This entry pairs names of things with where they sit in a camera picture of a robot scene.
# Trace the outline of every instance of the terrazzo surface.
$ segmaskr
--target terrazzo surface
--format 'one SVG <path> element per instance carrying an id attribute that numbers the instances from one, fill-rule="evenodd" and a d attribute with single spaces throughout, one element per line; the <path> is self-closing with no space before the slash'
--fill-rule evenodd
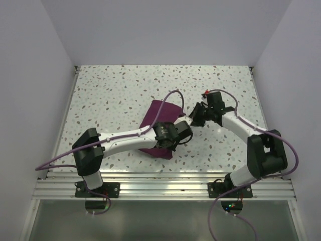
<path id="1" fill-rule="evenodd" d="M 109 65 L 81 66 L 70 109 L 63 129 L 58 154 L 71 149 L 88 128 L 98 132 L 123 132 L 137 129 L 153 99 L 163 99 L 179 89 L 189 115 L 201 93 L 224 89 L 239 101 L 239 113 L 265 127 L 248 66 Z M 233 100 L 222 94 L 226 106 Z M 178 94 L 168 102 L 181 105 Z M 108 172 L 231 172 L 246 163 L 246 145 L 231 131 L 214 122 L 204 128 L 192 127 L 193 139 L 178 146 L 171 160 L 153 158 L 138 150 L 104 158 L 101 169 Z M 74 164 L 67 156 L 55 162 Z M 55 172 L 73 168 L 55 168 Z"/>

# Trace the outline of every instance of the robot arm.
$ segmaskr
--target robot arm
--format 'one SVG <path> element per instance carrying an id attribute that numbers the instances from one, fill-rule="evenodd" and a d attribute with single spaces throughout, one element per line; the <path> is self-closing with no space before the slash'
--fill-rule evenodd
<path id="1" fill-rule="evenodd" d="M 78 175 L 85 179 L 89 189 L 99 188 L 103 184 L 99 171 L 103 158 L 119 152 L 143 148 L 166 148 L 175 151 L 181 140 L 192 138 L 191 122 L 189 117 L 184 116 L 178 118 L 175 123 L 156 123 L 152 128 L 146 126 L 120 133 L 98 134 L 96 128 L 88 129 L 75 142 L 73 149 L 102 140 L 107 141 L 74 153 Z"/>
<path id="2" fill-rule="evenodd" d="M 191 126 L 203 127 L 205 121 L 212 120 L 235 133 L 247 144 L 246 165 L 226 175 L 220 193 L 287 167 L 281 140 L 262 134 L 240 121 L 235 115 L 234 108 L 225 107 L 220 92 L 203 94 L 203 99 L 205 102 L 197 103 L 190 114 L 190 118 L 193 119 Z M 270 132 L 280 136 L 277 130 Z"/>

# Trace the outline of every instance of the white arm segment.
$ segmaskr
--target white arm segment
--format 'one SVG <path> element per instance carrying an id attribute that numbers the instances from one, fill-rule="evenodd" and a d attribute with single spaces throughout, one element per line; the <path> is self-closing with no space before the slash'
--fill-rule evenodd
<path id="1" fill-rule="evenodd" d="M 142 133 L 148 128 L 149 126 L 146 126 L 144 128 L 134 130 L 134 131 L 119 132 L 119 133 L 101 133 L 99 140 L 102 141 L 104 139 L 111 138 L 111 137 Z M 135 136 L 135 137 L 119 138 L 113 141 L 105 142 L 101 144 L 101 146 L 105 148 L 104 158 L 111 156 L 113 154 L 116 154 L 118 152 L 125 152 L 133 149 L 140 149 L 140 148 L 153 148 L 157 143 L 157 141 L 155 140 L 155 137 L 156 137 L 156 134 L 154 130 L 150 129 L 146 134 L 140 135 L 139 137 Z M 101 187 L 103 184 L 103 180 L 99 170 L 91 175 L 84 176 L 84 179 L 90 190 Z"/>
<path id="2" fill-rule="evenodd" d="M 222 116 L 222 125 L 224 128 L 227 128 L 228 130 L 232 131 L 234 134 L 236 134 L 239 138 L 241 138 L 246 144 L 247 144 L 247 138 L 252 135 L 260 135 L 261 133 L 258 131 L 255 131 L 254 129 L 248 127 L 246 124 L 242 123 L 237 117 L 235 116 L 235 113 L 233 111 L 226 113 Z M 254 181 L 256 178 L 253 177 L 245 164 L 240 169 L 232 172 L 230 174 L 230 178 L 233 182 L 234 186 L 241 186 L 243 184 L 249 183 L 251 181 Z"/>
<path id="3" fill-rule="evenodd" d="M 247 122 L 252 124 L 253 126 L 256 126 L 252 122 L 245 119 Z M 247 144 L 247 138 L 251 135 L 260 135 L 261 133 L 258 131 L 255 131 L 254 129 L 250 128 L 243 122 L 241 122 L 237 117 L 235 116 L 235 113 L 233 111 L 226 113 L 222 116 L 222 125 L 224 128 L 230 130 L 234 134 L 236 134 L 239 138 L 242 139 L 242 141 Z"/>
<path id="4" fill-rule="evenodd" d="M 148 128 L 149 126 L 146 126 L 134 131 L 119 132 L 119 133 L 101 133 L 99 140 L 102 141 L 104 139 L 111 138 L 111 137 L 142 133 Z M 156 137 L 156 134 L 152 128 L 146 134 L 140 135 L 139 137 L 135 136 L 135 137 L 119 138 L 113 141 L 105 142 L 101 145 L 102 147 L 105 148 L 104 158 L 119 152 L 125 152 L 129 150 L 141 149 L 141 148 L 153 148 L 157 144 L 157 140 L 155 139 L 155 137 Z"/>

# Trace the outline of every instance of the mounting plate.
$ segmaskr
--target mounting plate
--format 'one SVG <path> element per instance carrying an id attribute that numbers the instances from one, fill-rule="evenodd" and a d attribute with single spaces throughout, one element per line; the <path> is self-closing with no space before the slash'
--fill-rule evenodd
<path id="1" fill-rule="evenodd" d="M 92 193 L 89 193 L 86 190 L 86 187 L 84 185 L 83 181 L 76 182 L 76 192 L 75 197 L 100 197 L 97 195 L 94 195 Z M 105 194 L 107 192 L 108 197 L 110 198 L 118 198 L 119 197 L 119 191 L 120 191 L 120 183 L 119 182 L 104 182 L 101 187 L 93 190 L 94 192 Z"/>
<path id="2" fill-rule="evenodd" d="M 216 198 L 218 197 L 220 194 L 222 194 L 221 192 L 219 193 L 217 190 L 222 190 L 222 186 L 223 183 L 222 182 L 209 182 L 207 184 L 207 190 L 209 192 L 209 198 Z M 252 193 L 252 188 L 251 185 L 248 185 L 242 189 L 236 190 L 235 192 L 232 192 L 230 194 L 227 194 L 226 196 L 224 196 L 225 198 L 238 198 L 241 193 L 243 194 L 243 198 L 251 198 L 253 197 L 253 193 Z"/>

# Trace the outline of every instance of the metal extrusion frame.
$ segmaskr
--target metal extrusion frame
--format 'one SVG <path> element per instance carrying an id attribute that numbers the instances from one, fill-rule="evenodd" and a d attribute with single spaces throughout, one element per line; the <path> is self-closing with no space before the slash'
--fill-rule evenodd
<path id="1" fill-rule="evenodd" d="M 299 214 L 299 210 L 297 208 L 296 200 L 289 200 L 288 201 L 289 209 L 291 212 L 292 220 L 294 223 L 294 227 L 300 241 L 307 241 L 307 235 L 303 226 L 303 222 L 301 220 L 301 216 Z"/>
<path id="2" fill-rule="evenodd" d="M 101 172 L 101 175 L 104 182 L 120 183 L 117 200 L 211 201 L 207 183 L 224 178 L 226 173 Z M 81 180 L 76 172 L 49 172 L 46 180 L 38 180 L 33 198 L 81 200 L 81 198 L 74 197 L 74 183 Z M 253 198 L 246 200 L 295 200 L 291 181 L 284 181 L 280 178 L 261 180 L 252 185 L 252 191 Z"/>
<path id="3" fill-rule="evenodd" d="M 19 241 L 29 240 L 38 213 L 40 200 L 32 199 Z"/>

